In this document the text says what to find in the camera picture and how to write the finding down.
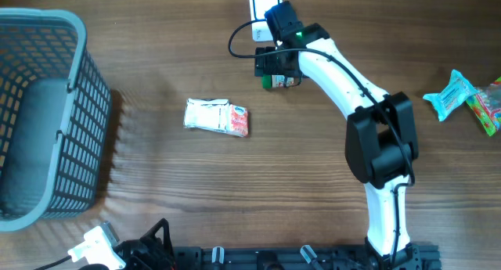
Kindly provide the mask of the green lid jar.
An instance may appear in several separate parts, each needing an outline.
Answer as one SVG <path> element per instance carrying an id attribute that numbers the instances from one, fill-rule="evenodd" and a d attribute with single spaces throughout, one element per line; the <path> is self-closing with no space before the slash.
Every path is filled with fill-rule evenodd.
<path id="1" fill-rule="evenodd" d="M 294 87 L 294 79 L 283 75 L 265 75 L 261 79 L 264 89 Z"/>

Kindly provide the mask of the red white small carton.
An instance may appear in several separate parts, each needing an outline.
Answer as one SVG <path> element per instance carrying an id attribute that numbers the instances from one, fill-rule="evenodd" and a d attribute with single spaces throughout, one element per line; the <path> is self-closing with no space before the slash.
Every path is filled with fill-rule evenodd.
<path id="1" fill-rule="evenodd" d="M 230 135 L 246 137 L 249 132 L 248 111 L 242 106 L 229 105 L 226 131 Z"/>

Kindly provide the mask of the white pouch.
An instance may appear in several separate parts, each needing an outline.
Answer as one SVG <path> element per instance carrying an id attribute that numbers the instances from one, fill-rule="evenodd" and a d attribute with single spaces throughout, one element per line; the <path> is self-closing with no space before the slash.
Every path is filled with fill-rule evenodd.
<path id="1" fill-rule="evenodd" d="M 183 125 L 185 128 L 226 132 L 229 106 L 228 99 L 187 99 Z"/>

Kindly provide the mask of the mint green wipes pack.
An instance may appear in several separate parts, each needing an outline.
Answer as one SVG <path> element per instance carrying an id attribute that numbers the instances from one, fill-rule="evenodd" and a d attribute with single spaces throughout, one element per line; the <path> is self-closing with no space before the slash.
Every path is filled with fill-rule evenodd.
<path id="1" fill-rule="evenodd" d="M 440 93 L 425 94 L 423 99 L 431 103 L 438 120 L 444 121 L 452 111 L 477 93 L 478 90 L 458 70 L 452 70 L 447 86 Z"/>

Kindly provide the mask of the Haribo gummy worms bag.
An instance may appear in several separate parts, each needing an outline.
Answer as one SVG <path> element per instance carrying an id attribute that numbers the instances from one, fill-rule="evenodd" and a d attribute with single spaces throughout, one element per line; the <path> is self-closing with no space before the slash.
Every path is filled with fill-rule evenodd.
<path id="1" fill-rule="evenodd" d="M 488 136 L 500 131 L 500 78 L 489 86 L 478 87 L 469 97 L 467 105 L 473 110 Z"/>

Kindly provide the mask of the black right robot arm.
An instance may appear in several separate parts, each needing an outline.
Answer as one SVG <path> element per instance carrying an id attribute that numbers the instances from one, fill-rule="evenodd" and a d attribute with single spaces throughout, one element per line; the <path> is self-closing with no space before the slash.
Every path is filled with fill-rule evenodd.
<path id="1" fill-rule="evenodd" d="M 344 154 L 363 184 L 369 228 L 362 263 L 371 269 L 422 269 L 424 260 L 406 230 L 405 192 L 415 184 L 418 157 L 413 105 L 402 92 L 389 94 L 365 78 L 341 54 L 319 24 L 305 26 L 289 2 L 251 13 L 255 41 L 270 41 L 252 54 L 264 84 L 272 76 L 314 81 L 346 120 Z"/>

